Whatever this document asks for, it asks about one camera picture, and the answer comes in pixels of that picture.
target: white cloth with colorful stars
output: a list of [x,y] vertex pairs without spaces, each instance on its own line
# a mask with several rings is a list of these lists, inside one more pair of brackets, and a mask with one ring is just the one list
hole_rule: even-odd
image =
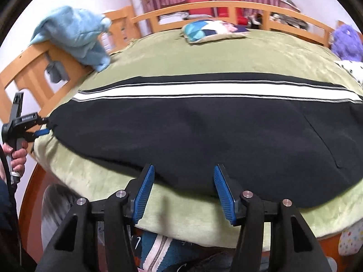
[[363,219],[342,232],[338,252],[341,256],[358,253],[363,244]]

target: wooden bed frame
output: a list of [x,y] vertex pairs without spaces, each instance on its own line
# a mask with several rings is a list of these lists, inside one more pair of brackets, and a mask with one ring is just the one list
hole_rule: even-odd
[[[132,6],[124,7],[117,11],[105,13],[105,15],[112,20],[110,33],[112,34],[115,48],[111,52],[125,48],[131,39],[141,38],[141,33],[138,27],[138,22],[148,20],[151,26],[152,33],[162,32],[165,30],[179,29],[185,24],[194,20],[180,21],[169,24],[158,23],[158,17],[163,14],[168,14],[177,11],[186,11],[189,9],[198,8],[213,8],[213,7],[227,7],[229,17],[212,18],[230,23],[237,23],[236,7],[250,8],[262,11],[263,17],[263,30],[277,30],[298,36],[299,38],[329,46],[329,39],[331,32],[334,31],[331,27],[305,16],[301,13],[280,8],[271,5],[265,5],[253,2],[243,1],[208,1],[182,4],[164,9],[159,9],[149,13],[135,16],[135,11]],[[272,12],[289,15],[297,19],[301,19],[311,23],[324,30],[324,36],[319,36],[305,30],[297,29],[285,24],[281,24],[270,20]],[[46,52],[52,60],[61,61],[68,72],[70,80],[58,90],[56,93],[52,91],[48,85],[44,71],[48,65]],[[37,45],[28,47],[16,59],[14,59],[1,73],[0,73],[0,119],[3,123],[8,122],[11,108],[11,100],[8,98],[5,88],[15,81],[19,90],[28,89],[34,96],[35,100],[40,106],[39,115],[46,116],[52,109],[60,102],[60,100],[76,85],[82,77],[92,72],[92,69],[78,63],[71,55],[57,48],[50,42],[44,42]],[[41,241],[40,241],[40,209],[41,198],[47,185],[55,182],[56,179],[46,173],[46,171],[37,165],[29,180],[28,187],[24,194],[23,203],[21,206],[19,222],[23,244],[29,254],[38,261],[42,255]],[[339,271],[345,267],[350,261],[349,257],[340,257],[338,255],[338,242],[339,235],[330,239],[322,241],[324,251],[328,256],[333,257],[339,267]]]

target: finger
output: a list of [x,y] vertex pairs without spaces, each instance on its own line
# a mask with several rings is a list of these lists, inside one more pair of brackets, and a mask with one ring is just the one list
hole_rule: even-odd
[[13,169],[14,172],[18,172],[20,177],[24,175],[25,172],[25,166],[24,165],[18,165]]
[[21,143],[21,146],[24,148],[24,149],[28,149],[28,142],[26,142],[25,140]]
[[11,166],[14,169],[18,165],[24,165],[27,162],[26,157],[17,158],[16,160],[11,161]]
[[4,151],[5,154],[10,154],[13,151],[13,148],[10,147],[8,144],[4,143],[2,145],[2,150]]
[[22,148],[22,149],[19,149],[18,151],[15,151],[13,153],[13,158],[17,159],[17,158],[21,158],[21,157],[26,157],[27,155],[28,155],[27,150]]

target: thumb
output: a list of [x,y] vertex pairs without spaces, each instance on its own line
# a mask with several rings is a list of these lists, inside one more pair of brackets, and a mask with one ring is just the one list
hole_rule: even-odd
[[4,143],[2,145],[2,150],[4,151],[5,154],[10,154],[10,153],[12,153],[13,148],[10,147],[8,144]]

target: human hand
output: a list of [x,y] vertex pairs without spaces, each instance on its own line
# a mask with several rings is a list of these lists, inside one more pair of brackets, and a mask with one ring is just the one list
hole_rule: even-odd
[[[20,177],[24,175],[25,172],[25,162],[27,161],[27,155],[28,155],[28,142],[23,141],[21,143],[22,149],[19,149],[18,151],[13,152],[12,156],[14,160],[11,161],[11,166],[13,168],[14,172],[18,172],[20,174]],[[9,155],[13,149],[7,145],[3,144],[2,149],[6,155]],[[6,175],[5,170],[2,165],[0,165],[0,178],[5,181]]]

